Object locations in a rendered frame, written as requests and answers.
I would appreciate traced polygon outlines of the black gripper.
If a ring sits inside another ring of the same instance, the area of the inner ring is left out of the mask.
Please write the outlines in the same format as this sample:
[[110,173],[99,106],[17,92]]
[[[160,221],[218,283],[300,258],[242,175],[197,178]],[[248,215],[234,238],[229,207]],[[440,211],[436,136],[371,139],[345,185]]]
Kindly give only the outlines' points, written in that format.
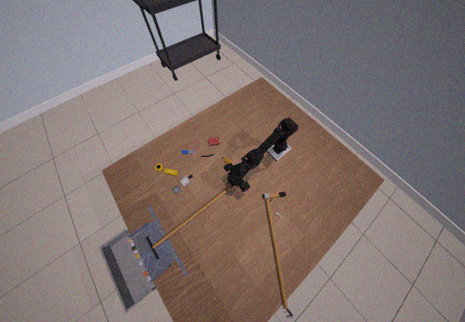
[[[228,171],[230,170],[230,172],[228,173],[228,175],[232,173],[232,167],[233,167],[232,164],[226,164],[226,165],[224,166],[224,169],[225,169],[226,172],[228,172]],[[237,184],[237,186],[238,186],[238,187],[240,186],[240,189],[241,189],[243,192],[247,191],[247,190],[250,188],[250,185],[249,185],[247,182],[244,182],[244,180],[242,179],[246,174],[247,174],[247,173],[241,174],[242,177],[240,178],[240,182]],[[236,186],[236,184],[233,184],[231,187],[233,187],[233,186]]]

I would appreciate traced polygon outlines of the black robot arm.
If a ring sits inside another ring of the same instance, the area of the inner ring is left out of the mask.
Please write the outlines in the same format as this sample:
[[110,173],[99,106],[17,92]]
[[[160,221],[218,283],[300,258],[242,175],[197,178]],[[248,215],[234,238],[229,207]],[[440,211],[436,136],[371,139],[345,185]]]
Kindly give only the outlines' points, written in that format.
[[[281,125],[281,128],[280,128]],[[232,173],[228,175],[227,179],[231,184],[238,184],[240,182],[241,174],[248,173],[249,170],[254,169],[260,165],[264,154],[274,145],[272,149],[280,154],[287,150],[287,139],[298,129],[298,125],[289,117],[283,119],[273,133],[257,148],[249,151],[244,157],[242,162],[232,167]],[[246,160],[245,157],[248,159]]]

